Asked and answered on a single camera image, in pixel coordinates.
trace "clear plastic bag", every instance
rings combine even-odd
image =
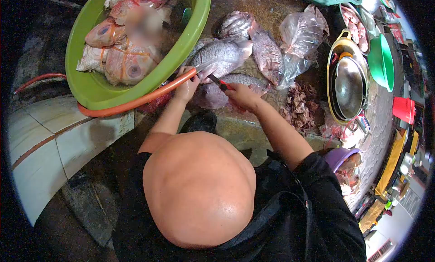
[[[277,89],[285,89],[296,76],[317,65],[317,48],[329,35],[329,28],[323,15],[311,4],[302,13],[289,14],[279,31],[284,42],[280,46],[284,52],[284,78]]]

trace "raw meat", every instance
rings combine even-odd
[[[107,53],[106,78],[112,85],[136,85],[161,61],[160,52],[154,47],[139,47],[129,42],[128,48],[112,47]]]
[[[281,50],[271,34],[255,21],[249,31],[253,42],[252,53],[261,73],[272,84],[278,86],[284,76],[284,62]]]
[[[248,85],[250,89],[260,96],[266,94],[270,89],[267,80],[260,80],[246,74],[232,73],[226,75],[222,80],[226,83]],[[200,85],[193,96],[192,104],[202,108],[217,109],[228,105],[228,97],[214,83]]]
[[[166,3],[167,0],[106,0],[104,5],[112,5],[110,16],[116,20],[118,25],[123,25],[127,19],[128,12],[139,6],[157,8]]]
[[[358,28],[353,22],[350,22],[348,25],[349,30],[351,30],[351,35],[356,44],[359,43],[359,32]]]
[[[314,112],[319,107],[314,102],[316,98],[317,92],[311,85],[300,86],[295,83],[289,88],[287,104],[280,108],[280,113],[298,131],[312,128],[314,127]]]
[[[93,48],[89,45],[85,45],[83,49],[83,56],[77,63],[79,72],[90,72],[103,65],[106,62],[108,49],[106,48]]]
[[[343,17],[343,20],[345,21],[346,27],[349,26],[349,19],[347,17]]]
[[[356,16],[355,12],[350,8],[345,6],[341,6],[341,11],[343,13],[343,20],[347,28],[351,31],[351,36],[355,43],[358,45],[361,51],[367,52],[368,43],[367,43],[367,33],[364,25]]]
[[[112,17],[95,26],[85,37],[88,45],[95,48],[120,44],[125,39],[125,27],[115,23]]]
[[[358,47],[363,51],[367,52],[368,50],[368,43],[367,43],[367,37],[362,37],[359,39]]]
[[[362,25],[362,22],[359,22],[357,25],[358,28],[358,35],[360,38],[365,37],[365,28],[364,25]]]
[[[215,60],[198,74],[202,84],[209,84],[212,81],[207,78],[214,74],[220,78],[240,67],[252,53],[252,41],[239,39],[223,39],[201,48],[192,58],[190,65],[196,67],[202,63]]]
[[[220,27],[221,38],[249,39],[249,31],[252,28],[254,17],[248,12],[233,11],[226,16]]]

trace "red hose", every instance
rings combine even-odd
[[[100,109],[100,110],[89,110],[86,107],[82,106],[79,102],[77,102],[77,106],[79,108],[79,111],[88,117],[109,117],[112,115],[117,115],[120,113],[124,113],[128,110],[131,110],[133,108],[139,107],[143,104],[146,104],[148,102],[153,101],[154,99],[171,92],[172,90],[179,87],[181,84],[186,82],[187,80],[190,80],[190,78],[194,77],[197,74],[197,71],[195,68],[189,70],[188,72],[182,74],[181,76],[177,77],[175,80],[171,81],[169,84],[162,86],[158,89],[156,89],[153,92],[150,92],[146,95],[143,95],[142,97],[139,97],[133,101],[126,102],[122,105],[106,108],[106,109]],[[47,73],[42,74],[41,76],[35,77],[25,83],[24,85],[20,86],[17,90],[14,91],[14,94],[19,93],[24,88],[29,86],[30,84],[33,84],[36,81],[47,79],[47,78],[53,78],[53,77],[63,77],[67,78],[65,74],[62,73]]]
[[[44,79],[48,79],[48,78],[55,78],[55,77],[62,77],[62,78],[67,78],[67,76],[65,74],[62,73],[46,73],[46,74],[42,74],[40,76],[37,76],[33,79],[31,79],[30,81],[28,81],[27,83],[25,83],[24,85],[21,85],[17,90],[14,91],[14,95],[23,91],[26,87],[28,87],[29,85],[40,81],[40,80],[44,80]]]

